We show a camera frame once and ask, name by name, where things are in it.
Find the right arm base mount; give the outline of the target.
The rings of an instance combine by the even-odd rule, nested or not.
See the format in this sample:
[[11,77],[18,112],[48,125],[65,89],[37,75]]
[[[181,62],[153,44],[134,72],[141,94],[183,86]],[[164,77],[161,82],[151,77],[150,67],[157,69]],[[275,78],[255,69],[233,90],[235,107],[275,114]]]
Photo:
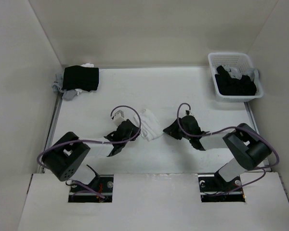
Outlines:
[[240,176],[230,182],[215,177],[214,174],[198,174],[200,199],[203,203],[245,202]]

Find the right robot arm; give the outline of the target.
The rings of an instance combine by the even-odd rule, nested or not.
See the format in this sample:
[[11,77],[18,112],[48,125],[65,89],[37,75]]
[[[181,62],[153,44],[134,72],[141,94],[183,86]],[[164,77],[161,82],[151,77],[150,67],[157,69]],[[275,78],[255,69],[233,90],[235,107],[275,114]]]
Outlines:
[[200,151],[228,149],[233,155],[227,164],[214,173],[214,185],[218,190],[226,190],[240,174],[254,170],[272,150],[255,131],[245,123],[239,124],[233,131],[210,135],[201,130],[192,115],[177,118],[163,132],[176,140],[189,140],[193,148]]

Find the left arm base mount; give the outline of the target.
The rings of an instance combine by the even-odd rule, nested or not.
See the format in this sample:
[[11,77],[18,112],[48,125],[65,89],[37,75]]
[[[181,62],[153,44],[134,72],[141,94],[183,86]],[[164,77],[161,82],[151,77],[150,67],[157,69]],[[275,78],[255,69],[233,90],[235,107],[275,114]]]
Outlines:
[[74,180],[67,180],[69,203],[111,203],[113,199],[114,175],[100,175],[90,165],[86,165],[93,178],[88,184],[79,185]]

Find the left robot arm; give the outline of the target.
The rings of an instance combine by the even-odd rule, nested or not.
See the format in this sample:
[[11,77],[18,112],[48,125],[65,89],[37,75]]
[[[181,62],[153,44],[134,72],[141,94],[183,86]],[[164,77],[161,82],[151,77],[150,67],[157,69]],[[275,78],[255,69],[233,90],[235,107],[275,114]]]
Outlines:
[[87,156],[113,157],[129,141],[136,140],[140,131],[139,127],[127,119],[115,131],[97,141],[81,140],[74,132],[67,132],[41,155],[41,163],[59,181],[66,181],[73,177]]

